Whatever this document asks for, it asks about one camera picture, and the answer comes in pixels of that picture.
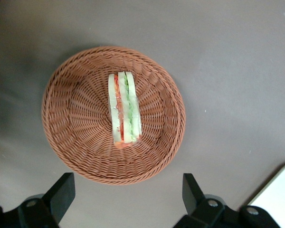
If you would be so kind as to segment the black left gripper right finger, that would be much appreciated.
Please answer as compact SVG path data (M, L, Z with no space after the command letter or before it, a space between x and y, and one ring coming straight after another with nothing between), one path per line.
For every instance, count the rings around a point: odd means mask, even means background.
M182 199L187 211L176 228L241 228L239 213L218 196L204 194L191 173L182 181Z

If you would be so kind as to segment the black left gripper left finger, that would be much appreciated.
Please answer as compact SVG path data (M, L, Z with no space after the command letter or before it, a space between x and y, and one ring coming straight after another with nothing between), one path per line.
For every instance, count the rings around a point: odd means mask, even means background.
M18 207L22 228L58 228L76 195L74 173L64 173L41 197Z

